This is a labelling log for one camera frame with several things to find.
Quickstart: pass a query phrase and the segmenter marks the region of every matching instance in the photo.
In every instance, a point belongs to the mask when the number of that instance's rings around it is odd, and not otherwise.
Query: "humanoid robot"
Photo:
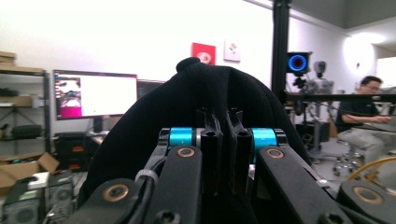
[[[332,87],[334,82],[329,81],[323,77],[323,73],[326,71],[325,62],[315,62],[314,70],[317,73],[317,78],[308,80],[306,82],[306,93],[307,94],[332,94]]]

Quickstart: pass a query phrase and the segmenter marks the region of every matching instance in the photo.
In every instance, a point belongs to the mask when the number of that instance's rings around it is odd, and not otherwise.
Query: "cable tie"
[[[157,185],[158,183],[158,176],[157,174],[152,171],[152,170],[140,170],[136,177],[134,178],[134,182],[137,182],[139,179],[143,179],[141,178],[142,176],[149,176],[154,180],[154,184]]]

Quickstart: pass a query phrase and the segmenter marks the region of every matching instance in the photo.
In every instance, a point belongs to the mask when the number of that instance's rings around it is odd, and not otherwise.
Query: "white wall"
[[[378,59],[376,75],[383,80],[384,88],[396,86],[396,57]]]
[[[191,55],[191,43],[198,42],[217,47],[217,64],[271,86],[273,12],[246,1],[0,0],[0,6],[0,50],[17,53],[18,66],[167,80],[176,73],[176,64]],[[327,62],[325,77],[335,81],[336,89],[353,91],[361,77],[374,75],[380,55],[372,53],[371,45],[360,46],[364,52],[355,56],[365,57],[349,62],[342,31],[291,14],[289,51],[313,51],[311,64]],[[240,63],[222,60],[225,39],[239,41]],[[88,125],[87,120],[56,121],[51,107],[52,133],[85,131]]]

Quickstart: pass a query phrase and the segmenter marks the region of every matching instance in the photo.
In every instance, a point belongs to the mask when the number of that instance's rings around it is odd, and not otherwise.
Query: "ceiling light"
[[[371,33],[360,33],[353,35],[352,37],[358,38],[359,40],[371,43],[371,44],[379,44],[385,40],[385,37],[382,35],[371,34]]]

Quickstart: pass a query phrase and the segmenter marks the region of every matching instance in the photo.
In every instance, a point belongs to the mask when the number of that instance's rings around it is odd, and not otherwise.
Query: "red poster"
[[[201,63],[216,65],[215,46],[192,43],[191,56],[199,58]]]

